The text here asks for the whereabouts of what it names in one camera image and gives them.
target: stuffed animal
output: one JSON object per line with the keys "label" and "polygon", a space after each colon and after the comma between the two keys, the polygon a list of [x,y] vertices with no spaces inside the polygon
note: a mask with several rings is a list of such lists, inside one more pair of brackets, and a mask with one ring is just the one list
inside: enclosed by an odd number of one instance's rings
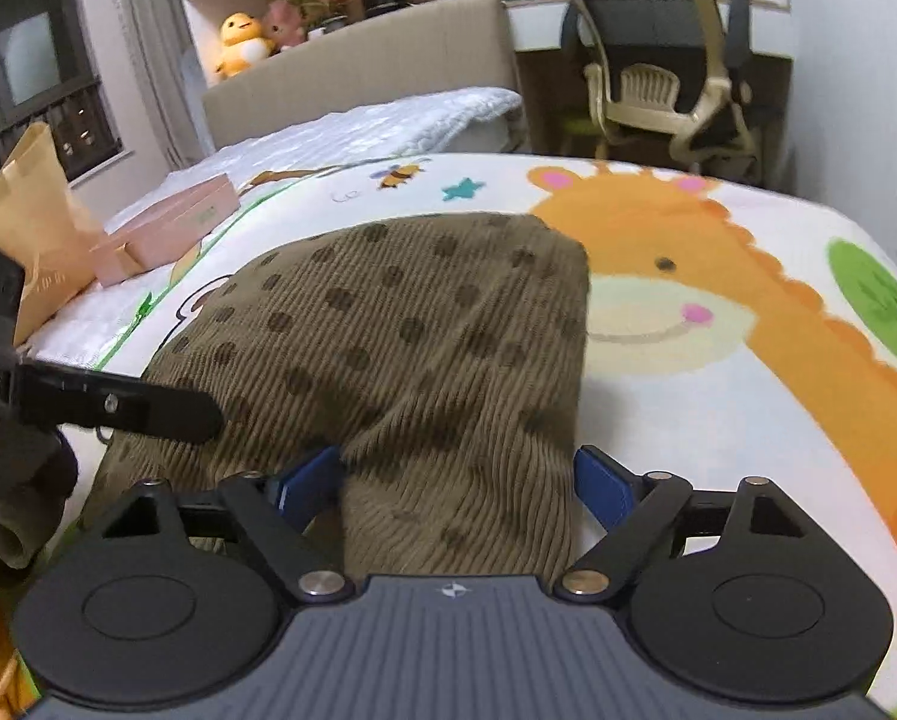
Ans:
{"label": "stuffed animal", "polygon": [[216,73],[227,79],[272,55],[274,43],[262,37],[262,25],[245,13],[235,13],[221,25],[221,61]]}
{"label": "stuffed animal", "polygon": [[268,13],[262,19],[262,34],[274,42],[279,52],[301,45],[308,39],[301,10],[287,0],[276,0],[269,5]]}

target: yellow plush toy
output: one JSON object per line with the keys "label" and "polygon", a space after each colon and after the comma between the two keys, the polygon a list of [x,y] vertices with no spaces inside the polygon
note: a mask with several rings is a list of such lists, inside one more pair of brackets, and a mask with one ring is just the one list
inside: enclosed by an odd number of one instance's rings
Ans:
{"label": "yellow plush toy", "polygon": [[262,37],[261,22],[245,13],[224,20],[221,45],[221,61],[215,71],[227,79],[267,59],[274,50],[274,42]]}

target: giraffe mouth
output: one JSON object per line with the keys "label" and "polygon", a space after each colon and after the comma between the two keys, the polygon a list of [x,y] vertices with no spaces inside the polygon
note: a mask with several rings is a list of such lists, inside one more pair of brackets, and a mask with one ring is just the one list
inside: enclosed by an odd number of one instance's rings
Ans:
{"label": "giraffe mouth", "polygon": [[589,333],[592,341],[601,343],[643,344],[661,343],[670,341],[671,338],[681,338],[692,331],[696,325],[692,322],[679,322],[664,330],[656,330],[652,333]]}

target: polka dot fabric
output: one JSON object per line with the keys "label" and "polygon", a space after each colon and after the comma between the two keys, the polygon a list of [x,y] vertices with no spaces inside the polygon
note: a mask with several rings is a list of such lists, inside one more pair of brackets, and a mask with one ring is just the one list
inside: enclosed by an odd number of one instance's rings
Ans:
{"label": "polka dot fabric", "polygon": [[346,571],[538,573],[570,554],[584,250],[534,217],[370,223],[259,257],[145,378],[214,395],[192,447],[118,435],[88,524],[134,481],[211,488],[339,445]]}

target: curtain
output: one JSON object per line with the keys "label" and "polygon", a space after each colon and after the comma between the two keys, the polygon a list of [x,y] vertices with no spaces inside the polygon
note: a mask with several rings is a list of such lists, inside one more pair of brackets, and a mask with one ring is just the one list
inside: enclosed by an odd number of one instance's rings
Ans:
{"label": "curtain", "polygon": [[115,0],[155,138],[170,167],[199,162],[205,152],[185,97],[182,62],[192,49],[181,0]]}

